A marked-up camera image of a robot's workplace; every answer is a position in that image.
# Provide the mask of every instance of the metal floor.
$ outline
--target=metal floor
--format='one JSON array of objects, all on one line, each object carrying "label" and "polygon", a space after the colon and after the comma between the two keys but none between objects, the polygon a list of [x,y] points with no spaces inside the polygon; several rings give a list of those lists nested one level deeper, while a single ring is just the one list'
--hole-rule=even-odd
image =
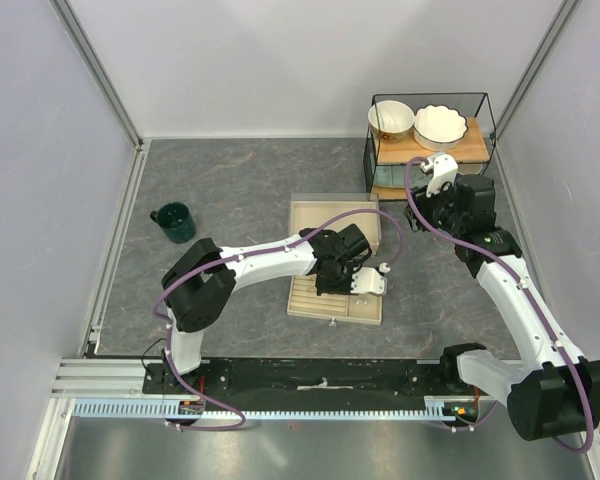
[{"label": "metal floor", "polygon": [[[581,442],[572,439],[573,443]],[[587,457],[525,442],[498,411],[473,433],[416,422],[250,422],[184,432],[148,420],[74,418],[56,480],[592,480]]]},{"label": "metal floor", "polygon": [[[98,354],[140,355],[163,337],[150,313],[163,274],[191,246],[170,243],[149,213],[186,203],[196,239],[241,246],[288,235],[292,193],[364,192],[364,139],[154,140],[105,312]],[[514,230],[495,162],[498,223]],[[402,216],[404,203],[381,208]],[[397,248],[382,219],[378,261]],[[339,323],[286,313],[290,279],[253,285],[232,295],[205,333],[209,356],[436,358],[445,346],[481,342],[496,356],[519,358],[491,299],[453,247],[427,233],[406,234],[407,247],[388,275],[380,326]]]}]

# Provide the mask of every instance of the mug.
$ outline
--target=mug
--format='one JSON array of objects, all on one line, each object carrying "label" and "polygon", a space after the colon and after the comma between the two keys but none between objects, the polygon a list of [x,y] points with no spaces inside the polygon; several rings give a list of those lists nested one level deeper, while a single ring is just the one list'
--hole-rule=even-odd
[{"label": "mug", "polygon": [[173,243],[188,242],[196,234],[191,213],[184,203],[168,203],[160,210],[151,212],[149,218],[158,224]]}]

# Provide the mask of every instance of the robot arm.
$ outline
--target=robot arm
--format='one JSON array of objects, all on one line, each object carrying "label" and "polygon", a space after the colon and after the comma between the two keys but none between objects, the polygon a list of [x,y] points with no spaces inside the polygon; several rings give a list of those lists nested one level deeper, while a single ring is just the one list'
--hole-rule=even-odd
[{"label": "robot arm", "polygon": [[[558,352],[524,290],[532,293],[561,347],[584,384],[593,413],[600,421],[600,360],[589,362],[551,314],[533,284],[522,252],[512,235],[496,226],[493,180],[479,175],[456,179],[457,164],[437,154],[421,165],[433,170],[427,188],[414,192],[415,204],[425,219],[456,239],[495,254],[519,276],[516,284],[503,266],[473,250],[456,245],[458,258],[467,265],[502,315],[520,352],[522,366],[494,357],[480,344],[447,347],[441,358],[448,383],[464,382],[487,392],[507,407],[518,434],[526,440],[583,431],[582,402],[564,358]],[[412,228],[426,230],[408,207]]]},{"label": "robot arm", "polygon": [[[206,278],[196,275],[166,299],[174,320],[172,354],[178,373],[195,370],[201,361],[204,330],[213,324],[230,295],[254,283],[289,275],[316,275],[316,291],[339,295],[372,293],[384,295],[385,277],[379,270],[362,266],[371,256],[371,247],[355,225],[340,232],[323,230],[294,248],[312,229],[302,230],[277,242],[249,247],[217,247],[210,238],[196,242],[162,279],[166,289],[196,267],[220,258],[237,257],[207,270]],[[249,256],[249,252],[272,250]]]}]

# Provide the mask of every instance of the white bowl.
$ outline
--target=white bowl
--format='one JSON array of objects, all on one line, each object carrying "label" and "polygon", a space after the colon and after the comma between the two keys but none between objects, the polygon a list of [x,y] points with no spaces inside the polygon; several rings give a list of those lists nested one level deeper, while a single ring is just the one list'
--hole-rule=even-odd
[{"label": "white bowl", "polygon": [[384,100],[371,106],[367,118],[373,133],[384,141],[397,142],[411,129],[415,116],[404,103]]},{"label": "white bowl", "polygon": [[422,147],[442,152],[456,146],[469,131],[467,119],[444,105],[418,110],[413,136]]}]

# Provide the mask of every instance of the gray mat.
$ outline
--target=gray mat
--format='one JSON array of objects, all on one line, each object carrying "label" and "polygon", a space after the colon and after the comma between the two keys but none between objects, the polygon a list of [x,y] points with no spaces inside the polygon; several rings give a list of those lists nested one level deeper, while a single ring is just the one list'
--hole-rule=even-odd
[{"label": "gray mat", "polygon": [[[170,243],[149,212],[178,200],[198,227],[196,239],[242,246],[287,236],[292,193],[363,192],[363,139],[160,140],[151,145],[114,279],[99,354],[138,355],[164,336],[150,308],[160,279],[191,246]],[[499,223],[513,230],[497,167]],[[402,217],[404,203],[382,203]],[[453,247],[428,233],[407,232],[407,247],[388,275],[380,326],[286,314],[290,279],[236,292],[205,334],[203,354],[295,357],[435,358],[447,345],[484,343],[502,358],[519,358],[488,295]],[[382,220],[378,260],[397,247]]]}]

